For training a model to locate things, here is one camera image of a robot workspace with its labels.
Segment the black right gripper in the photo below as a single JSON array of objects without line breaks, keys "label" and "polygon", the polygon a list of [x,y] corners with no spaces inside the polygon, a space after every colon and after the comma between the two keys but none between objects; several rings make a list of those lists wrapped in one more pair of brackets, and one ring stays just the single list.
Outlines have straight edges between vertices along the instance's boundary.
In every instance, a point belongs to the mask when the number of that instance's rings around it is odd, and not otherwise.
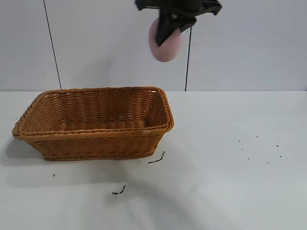
[{"label": "black right gripper", "polygon": [[155,41],[161,46],[170,35],[179,29],[180,33],[192,27],[196,18],[205,13],[217,15],[222,5],[217,0],[135,0],[139,11],[159,9]]}]

